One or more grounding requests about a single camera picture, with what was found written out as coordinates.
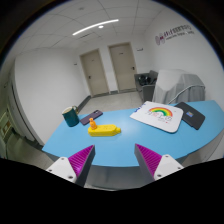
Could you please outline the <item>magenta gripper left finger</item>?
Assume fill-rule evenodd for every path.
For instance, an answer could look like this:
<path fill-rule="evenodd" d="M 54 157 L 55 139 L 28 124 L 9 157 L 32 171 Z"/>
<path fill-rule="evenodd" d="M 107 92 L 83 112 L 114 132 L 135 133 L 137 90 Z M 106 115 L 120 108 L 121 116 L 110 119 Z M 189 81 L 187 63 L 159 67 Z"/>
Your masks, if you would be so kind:
<path fill-rule="evenodd" d="M 60 157 L 47 171 L 65 180 L 83 187 L 95 157 L 95 146 L 88 146 L 69 158 Z"/>

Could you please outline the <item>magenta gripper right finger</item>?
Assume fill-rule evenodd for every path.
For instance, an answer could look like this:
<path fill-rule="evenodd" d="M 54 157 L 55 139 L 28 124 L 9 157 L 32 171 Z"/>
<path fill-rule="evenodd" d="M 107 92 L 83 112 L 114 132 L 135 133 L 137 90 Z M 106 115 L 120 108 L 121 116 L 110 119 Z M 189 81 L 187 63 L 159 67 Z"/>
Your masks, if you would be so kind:
<path fill-rule="evenodd" d="M 183 169 L 183 166 L 170 155 L 160 155 L 139 144 L 135 145 L 134 154 L 147 184 Z"/>

